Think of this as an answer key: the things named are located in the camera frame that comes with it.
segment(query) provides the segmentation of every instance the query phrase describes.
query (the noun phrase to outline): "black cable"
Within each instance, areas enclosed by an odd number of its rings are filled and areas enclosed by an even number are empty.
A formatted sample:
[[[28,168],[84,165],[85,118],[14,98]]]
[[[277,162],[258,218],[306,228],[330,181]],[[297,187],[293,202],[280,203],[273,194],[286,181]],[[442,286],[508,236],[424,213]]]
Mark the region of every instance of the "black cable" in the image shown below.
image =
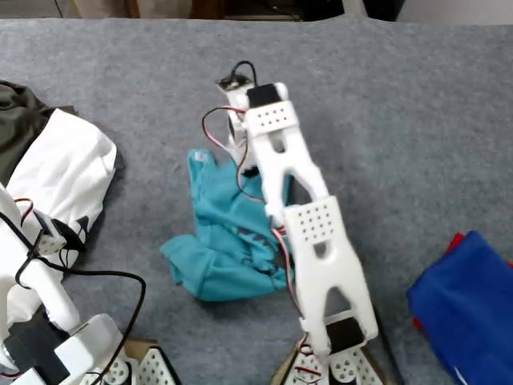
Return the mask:
[[[230,79],[234,80],[235,79],[235,75],[236,75],[236,71],[239,69],[240,66],[243,66],[245,64],[251,67],[251,72],[253,73],[253,84],[255,84],[255,87],[258,86],[257,70],[255,70],[255,66],[249,60],[241,60],[235,66],[233,66],[232,73],[230,74]]]
[[[43,258],[43,257],[33,257],[33,259],[41,261],[42,263],[44,263],[48,267],[50,267],[50,268],[52,268],[54,270],[57,270],[57,271],[61,271],[63,273],[69,273],[69,274],[74,274],[74,275],[83,275],[83,276],[89,276],[89,277],[90,276],[125,277],[125,278],[134,279],[134,280],[138,281],[141,284],[141,291],[140,291],[140,295],[139,295],[139,301],[137,302],[137,306],[134,309],[134,313],[132,314],[132,316],[130,318],[130,321],[128,322],[127,329],[123,333],[123,337],[121,338],[121,341],[119,342],[118,346],[116,347],[116,349],[114,351],[114,354],[112,355],[111,359],[109,360],[109,362],[107,363],[107,365],[105,366],[103,371],[100,373],[100,376],[95,381],[93,381],[92,384],[91,384],[91,385],[96,385],[101,380],[101,378],[107,374],[107,372],[111,368],[112,363],[114,363],[115,359],[119,355],[119,352],[121,351],[121,349],[123,349],[123,346],[124,346],[125,342],[128,339],[128,335],[131,333],[131,330],[134,327],[135,320],[137,319],[137,316],[139,315],[141,307],[143,306],[144,297],[146,295],[146,282],[139,275],[132,274],[132,273],[126,273],[124,271],[113,271],[113,270],[96,270],[96,271],[91,270],[91,271],[86,271],[86,270],[78,270],[78,269],[73,269],[73,268],[70,268],[70,267],[63,267],[63,266],[56,265],[55,263],[52,263],[52,262],[48,261],[46,258]]]
[[[397,360],[395,359],[394,352],[392,351],[392,346],[390,345],[390,341],[388,336],[386,335],[385,328],[383,327],[382,318],[378,313],[378,309],[376,306],[374,308],[374,315],[376,316],[376,323],[378,324],[378,329],[381,331],[380,335],[382,336],[383,347],[385,347],[386,353],[389,356],[390,363],[392,364],[392,370],[394,371],[394,377],[397,382],[397,385],[405,385],[406,382],[404,377],[402,376],[401,370],[399,369],[399,365]]]
[[[119,341],[119,344],[116,347],[111,359],[109,360],[109,362],[107,363],[107,365],[105,366],[103,371],[100,373],[99,377],[95,381],[93,381],[93,383],[91,384],[91,385],[96,385],[111,368],[112,363],[115,361],[115,359],[119,355],[119,352],[121,351],[121,349],[123,349],[123,346],[128,339],[128,335],[131,333],[131,330],[134,327],[135,320],[137,319],[137,316],[139,315],[141,307],[143,306],[144,297],[146,296],[146,282],[139,275],[132,274],[132,273],[126,273],[124,271],[114,271],[114,270],[86,271],[86,270],[79,270],[79,269],[73,269],[70,267],[56,265],[55,263],[48,261],[46,258],[43,258],[38,254],[38,251],[37,251],[38,241],[41,239],[42,231],[39,232],[37,241],[32,245],[30,243],[30,241],[25,237],[25,235],[21,231],[18,230],[16,225],[12,222],[12,220],[6,214],[0,212],[0,219],[2,219],[4,222],[7,223],[7,225],[10,227],[10,229],[13,231],[13,233],[19,238],[19,240],[21,242],[23,242],[23,244],[29,250],[26,260],[23,262],[22,266],[18,269],[18,272],[16,273],[16,281],[18,284],[19,284],[19,278],[20,278],[21,274],[23,273],[23,270],[33,260],[41,261],[48,267],[50,267],[54,270],[57,270],[57,271],[61,271],[63,273],[69,273],[69,274],[74,274],[74,275],[83,275],[83,276],[89,276],[89,277],[90,276],[125,277],[125,278],[134,279],[140,283],[141,291],[140,291],[140,295],[139,295],[139,301],[137,302],[137,305],[135,306],[135,309],[130,318],[130,321],[128,322],[127,329],[123,333],[123,337],[121,338],[121,341]]]
[[[59,15],[61,18],[64,18],[63,12],[61,11],[61,7],[59,6],[59,2],[57,0],[54,0],[55,7],[57,8],[57,11],[59,12]]]

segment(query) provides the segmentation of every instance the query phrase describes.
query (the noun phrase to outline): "perforated bracket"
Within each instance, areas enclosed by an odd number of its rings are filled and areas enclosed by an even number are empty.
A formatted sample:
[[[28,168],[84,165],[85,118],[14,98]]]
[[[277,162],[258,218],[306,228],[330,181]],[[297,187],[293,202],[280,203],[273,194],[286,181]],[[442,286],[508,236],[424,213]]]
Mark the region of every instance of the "perforated bracket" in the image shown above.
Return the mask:
[[[331,343],[324,319],[328,292],[337,288],[348,300],[365,340],[378,326],[362,265],[349,243],[336,197],[284,209],[285,227],[296,263],[296,287],[303,330],[318,358],[327,357]]]
[[[328,189],[310,158],[294,106],[286,99],[286,86],[276,83],[275,87],[283,101],[250,108],[244,126],[262,175],[265,212],[278,226],[283,225],[283,181],[287,174],[294,176],[314,201],[327,197]]]

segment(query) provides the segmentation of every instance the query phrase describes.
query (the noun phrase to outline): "white plastic part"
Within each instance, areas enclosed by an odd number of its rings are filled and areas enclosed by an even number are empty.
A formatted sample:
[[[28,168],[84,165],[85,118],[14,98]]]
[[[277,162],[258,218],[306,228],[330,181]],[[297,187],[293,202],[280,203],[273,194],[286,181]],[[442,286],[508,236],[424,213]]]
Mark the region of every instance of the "white plastic part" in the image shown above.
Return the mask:
[[[46,385],[34,369],[30,369],[18,377],[12,385]]]
[[[328,196],[321,171],[310,158],[291,102],[251,108],[245,114],[244,126],[262,175],[262,192],[267,202],[265,211],[276,226],[284,224],[282,197],[286,174],[293,175],[313,201]],[[273,146],[277,136],[284,146],[282,152],[277,152]]]
[[[125,363],[122,359],[117,358],[112,363],[111,368],[105,375],[104,381],[108,385],[123,385],[128,379],[129,374],[130,370],[128,369],[127,363]]]
[[[331,355],[329,357],[329,367],[333,377],[339,383],[351,383],[356,379],[357,385],[383,384],[366,355],[359,348],[348,349]]]
[[[45,234],[41,237],[41,240],[38,244],[39,253],[43,256],[57,253],[66,244],[66,239],[59,234],[59,231],[57,231],[49,216],[47,216],[45,213],[41,213],[38,210],[35,210],[35,212],[37,214],[36,217],[38,220],[42,221],[42,223],[50,232],[49,234]]]
[[[176,385],[159,349],[151,348],[144,356],[139,365],[138,385]]]
[[[0,212],[20,228],[20,213],[14,200],[0,184]],[[8,250],[0,263],[0,346],[9,335],[7,330],[7,295],[16,284],[14,277],[27,258],[28,248],[11,230],[5,221],[0,221],[0,245]],[[20,281],[32,288],[41,298],[52,322],[62,330],[72,332],[79,324],[79,313],[64,290],[59,277],[40,261],[32,261],[23,270]],[[16,366],[3,350],[0,350],[0,363],[11,369]]]
[[[300,371],[297,369],[298,367],[320,371],[321,376]],[[305,385],[308,383],[328,385],[329,370],[333,378],[340,384],[383,385],[382,380],[360,348],[351,348],[331,355],[328,367],[323,367],[313,355],[307,356],[298,353],[283,385]]]
[[[337,198],[290,206],[284,213],[296,264],[297,299],[303,314],[301,326],[309,333],[315,354],[319,358],[329,355],[325,324],[335,321],[334,316],[338,320],[354,316],[365,341],[375,338],[378,325],[365,276],[345,233]],[[325,319],[325,302],[332,288],[340,290],[349,301],[350,310]]]
[[[228,99],[228,103],[231,106],[246,110],[247,107],[244,105],[241,106],[240,103],[244,104],[245,100],[247,100],[245,97],[247,90],[253,87],[255,87],[253,83],[248,83],[230,91],[225,91],[221,88],[221,91],[225,94]],[[228,113],[228,118],[232,123],[233,135],[231,132],[228,133],[228,143],[225,147],[228,149],[228,152],[235,163],[239,164],[244,157],[246,131],[242,127],[242,120],[235,111],[227,110],[226,112]],[[248,152],[244,163],[241,166],[241,170],[245,171],[255,165],[256,162],[253,159],[252,153]]]
[[[326,323],[355,317],[365,340],[378,335],[362,265],[349,243],[337,198],[328,194],[319,167],[310,158],[293,104],[283,83],[275,84],[284,101],[246,111],[244,127],[262,176],[265,210],[275,226],[285,225],[296,264],[297,298],[313,352],[326,363],[331,351]],[[281,138],[283,151],[273,147]],[[312,203],[284,207],[286,174],[293,175]],[[325,302],[332,288],[349,301],[350,310],[325,319]]]
[[[56,355],[70,372],[62,385],[73,383],[87,371],[110,359],[121,338],[111,317],[99,314],[91,318],[55,349]]]

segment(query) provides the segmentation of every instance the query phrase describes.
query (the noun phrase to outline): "wall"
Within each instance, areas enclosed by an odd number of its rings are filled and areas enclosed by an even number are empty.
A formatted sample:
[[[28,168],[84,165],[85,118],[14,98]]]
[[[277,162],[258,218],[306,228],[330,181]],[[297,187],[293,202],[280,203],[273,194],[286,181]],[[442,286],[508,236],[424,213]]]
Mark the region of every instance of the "wall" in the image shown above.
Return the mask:
[[[405,0],[398,22],[513,24],[513,0]]]

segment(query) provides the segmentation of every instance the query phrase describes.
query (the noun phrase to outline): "dark green cloth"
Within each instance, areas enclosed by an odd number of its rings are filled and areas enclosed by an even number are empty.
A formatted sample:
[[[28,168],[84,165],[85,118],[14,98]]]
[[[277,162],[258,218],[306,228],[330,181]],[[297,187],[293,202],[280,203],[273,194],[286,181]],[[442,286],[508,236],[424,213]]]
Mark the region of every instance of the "dark green cloth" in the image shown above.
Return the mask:
[[[19,84],[0,80],[0,182],[7,185],[25,151],[45,128],[54,108]]]

